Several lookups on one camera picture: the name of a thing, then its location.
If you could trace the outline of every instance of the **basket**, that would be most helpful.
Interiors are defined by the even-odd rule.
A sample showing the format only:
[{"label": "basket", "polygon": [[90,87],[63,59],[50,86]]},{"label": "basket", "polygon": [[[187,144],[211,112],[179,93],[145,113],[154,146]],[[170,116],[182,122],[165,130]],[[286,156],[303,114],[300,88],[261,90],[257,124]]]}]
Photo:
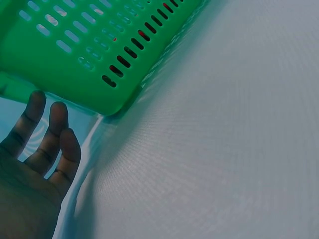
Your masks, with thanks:
[{"label": "basket", "polygon": [[113,115],[201,1],[0,0],[0,94]]}]

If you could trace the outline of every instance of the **palm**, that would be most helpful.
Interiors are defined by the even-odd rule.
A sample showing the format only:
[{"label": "palm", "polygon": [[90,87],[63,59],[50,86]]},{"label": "palm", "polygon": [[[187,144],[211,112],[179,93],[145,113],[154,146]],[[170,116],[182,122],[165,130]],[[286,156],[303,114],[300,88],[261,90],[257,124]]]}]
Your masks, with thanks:
[{"label": "palm", "polygon": [[[17,160],[44,106],[44,94],[33,93],[25,112],[0,143],[0,238],[51,238],[61,202],[77,171],[81,150],[68,129],[67,110],[62,103],[52,106],[49,128],[38,150],[24,163]],[[43,176],[60,149],[57,169],[45,180]]]}]

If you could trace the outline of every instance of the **basket slot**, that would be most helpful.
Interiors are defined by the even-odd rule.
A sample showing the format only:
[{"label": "basket slot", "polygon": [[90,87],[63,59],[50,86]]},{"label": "basket slot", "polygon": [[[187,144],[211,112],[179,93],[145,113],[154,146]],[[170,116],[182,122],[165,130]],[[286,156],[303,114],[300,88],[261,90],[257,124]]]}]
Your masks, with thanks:
[{"label": "basket slot", "polygon": [[134,45],[136,45],[139,49],[143,50],[144,49],[144,46],[139,42],[137,41],[135,38],[131,38],[131,41]]},{"label": "basket slot", "polygon": [[102,80],[108,84],[109,86],[111,86],[112,88],[115,88],[117,86],[117,84],[111,80],[110,77],[106,76],[106,75],[103,75],[102,76]]},{"label": "basket slot", "polygon": [[126,68],[130,68],[131,64],[125,60],[122,56],[117,56],[116,59],[118,59],[119,62],[121,62]]},{"label": "basket slot", "polygon": [[154,33],[154,34],[157,33],[156,29],[154,27],[152,27],[148,22],[145,22],[144,24],[152,33]]},{"label": "basket slot", "polygon": [[124,47],[124,50],[130,55],[132,56],[134,59],[136,59],[138,56],[137,54],[132,50],[130,49],[128,46]]},{"label": "basket slot", "polygon": [[163,23],[154,15],[151,16],[151,19],[159,26],[163,26]]},{"label": "basket slot", "polygon": [[139,30],[138,33],[139,33],[139,35],[140,35],[142,38],[144,38],[146,41],[150,41],[150,40],[151,40],[150,37],[147,36],[147,35],[145,34],[145,32],[143,32],[142,30]]},{"label": "basket slot", "polygon": [[170,0],[170,2],[171,2],[174,6],[178,7],[178,4],[177,4],[177,2],[176,2],[175,0]]},{"label": "basket slot", "polygon": [[165,19],[167,20],[168,19],[168,16],[160,9],[158,9],[158,13]]}]

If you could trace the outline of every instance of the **white surface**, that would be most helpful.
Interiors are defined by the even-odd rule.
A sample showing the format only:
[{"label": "white surface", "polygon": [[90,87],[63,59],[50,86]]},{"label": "white surface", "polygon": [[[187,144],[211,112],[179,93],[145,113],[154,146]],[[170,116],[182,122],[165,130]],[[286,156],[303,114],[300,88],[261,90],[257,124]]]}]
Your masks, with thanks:
[{"label": "white surface", "polygon": [[104,137],[62,237],[319,237],[319,1],[216,2]]}]

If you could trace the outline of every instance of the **ventilation hole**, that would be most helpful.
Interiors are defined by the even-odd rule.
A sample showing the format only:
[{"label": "ventilation hole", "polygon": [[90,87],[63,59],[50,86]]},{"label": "ventilation hole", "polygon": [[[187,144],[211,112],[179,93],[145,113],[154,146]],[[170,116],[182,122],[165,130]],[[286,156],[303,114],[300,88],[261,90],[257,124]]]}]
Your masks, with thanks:
[{"label": "ventilation hole", "polygon": [[131,64],[125,60],[122,56],[117,56],[116,57],[118,59],[119,62],[121,62],[125,67],[130,68]]},{"label": "ventilation hole", "polygon": [[106,75],[102,76],[102,80],[112,88],[115,88],[117,85],[114,81],[111,80],[110,77]]},{"label": "ventilation hole", "polygon": [[107,29],[103,29],[102,30],[102,33],[104,34],[104,35],[106,35],[109,39],[111,39],[112,41],[116,41],[117,39],[116,39],[116,36],[114,35],[114,34],[112,34],[112,33],[110,33]]},{"label": "ventilation hole", "polygon": [[114,21],[110,21],[110,25],[113,26],[117,31],[124,32],[124,28],[116,24]]},{"label": "ventilation hole", "polygon": [[65,10],[63,10],[62,8],[60,8],[59,6],[55,5],[53,7],[53,9],[58,13],[60,14],[61,16],[66,16],[67,15],[67,12]]},{"label": "ventilation hole", "polygon": [[91,24],[95,24],[96,20],[87,12],[81,13],[82,17]]},{"label": "ventilation hole", "polygon": [[177,4],[177,2],[175,2],[175,0],[170,0],[170,2],[171,2],[174,6],[178,7],[178,4]]},{"label": "ventilation hole", "polygon": [[100,10],[97,6],[95,6],[94,4],[90,4],[90,8],[100,16],[104,14],[104,12]]},{"label": "ventilation hole", "polygon": [[137,41],[135,38],[132,38],[131,41],[132,41],[132,43],[134,43],[141,50],[144,49],[143,45],[139,41]]},{"label": "ventilation hole", "polygon": [[62,48],[62,50],[64,50],[67,53],[71,52],[71,47],[69,47],[64,41],[61,40],[57,40],[56,44]]},{"label": "ventilation hole", "polygon": [[110,8],[112,6],[107,0],[100,0],[100,2],[107,8]]},{"label": "ventilation hole", "polygon": [[152,32],[152,33],[157,33],[154,27],[152,27],[148,22],[145,22],[145,26]]},{"label": "ventilation hole", "polygon": [[139,35],[142,36],[146,41],[150,41],[150,37],[147,36],[143,31],[139,30]]},{"label": "ventilation hole", "polygon": [[82,31],[83,33],[87,33],[87,32],[88,32],[88,29],[87,29],[85,26],[83,26],[81,23],[79,23],[78,21],[74,21],[74,22],[73,22],[73,25],[74,25],[77,29],[79,29],[80,31]]},{"label": "ventilation hole", "polygon": [[84,68],[88,69],[89,71],[92,71],[94,69],[94,65],[86,60],[84,57],[79,57],[78,61],[82,66],[84,66]]},{"label": "ventilation hole", "polygon": [[21,10],[19,12],[19,15],[26,21],[30,21],[31,20],[31,16],[28,13],[26,13],[25,11],[23,11],[23,10]]},{"label": "ventilation hole", "polygon": [[133,10],[129,5],[125,5],[124,8],[133,16],[138,16],[138,13]]},{"label": "ventilation hole", "polygon": [[168,19],[168,16],[160,9],[158,9],[158,13],[164,18],[164,19]]},{"label": "ventilation hole", "polygon": [[133,0],[133,2],[135,2],[135,6],[137,6],[139,9],[141,10],[145,9],[145,7],[140,2],[137,2],[136,0]]},{"label": "ventilation hole", "polygon": [[43,35],[45,35],[45,36],[50,35],[50,31],[49,31],[45,26],[43,26],[43,25],[41,25],[41,24],[38,24],[38,25],[36,26],[36,29],[37,29],[39,32],[41,32]]},{"label": "ventilation hole", "polygon": [[65,35],[67,35],[72,41],[74,42],[79,42],[80,39],[77,35],[75,35],[72,31],[70,30],[66,30],[65,32]]},{"label": "ventilation hole", "polygon": [[123,77],[123,76],[124,76],[123,72],[120,71],[117,67],[115,67],[115,66],[113,66],[113,65],[110,66],[110,70],[111,70],[113,73],[115,73],[118,77]]},{"label": "ventilation hole", "polygon": [[33,10],[35,10],[35,11],[39,11],[40,10],[40,7],[37,4],[35,4],[33,1],[28,1],[28,6],[30,8],[32,8]]},{"label": "ventilation hole", "polygon": [[53,26],[57,26],[59,24],[58,20],[52,17],[50,14],[45,15],[44,18]]},{"label": "ventilation hole", "polygon": [[70,8],[75,8],[75,3],[72,0],[63,0]]},{"label": "ventilation hole", "polygon": [[102,39],[99,37],[95,37],[94,42],[96,44],[98,44],[99,46],[101,46],[103,48],[103,50],[105,50],[105,51],[107,51],[109,49],[109,46],[105,42],[103,42]]},{"label": "ventilation hole", "polygon": [[97,60],[101,60],[102,59],[102,56],[98,52],[96,52],[92,47],[87,47],[86,51],[88,53],[90,53],[91,56],[93,56],[95,59],[97,59]]},{"label": "ventilation hole", "polygon": [[126,24],[131,24],[131,20],[127,16],[124,16],[121,12],[118,12],[117,16],[121,18],[122,21],[125,22]]},{"label": "ventilation hole", "polygon": [[152,15],[151,18],[157,25],[163,26],[163,23],[160,20],[158,20],[156,16]]},{"label": "ventilation hole", "polygon": [[166,3],[163,3],[163,6],[164,6],[170,13],[174,13],[173,9],[171,9]]},{"label": "ventilation hole", "polygon": [[132,56],[134,59],[136,59],[136,58],[138,57],[137,54],[136,54],[134,51],[132,51],[130,48],[128,48],[127,46],[124,47],[124,50],[125,50],[130,56]]}]

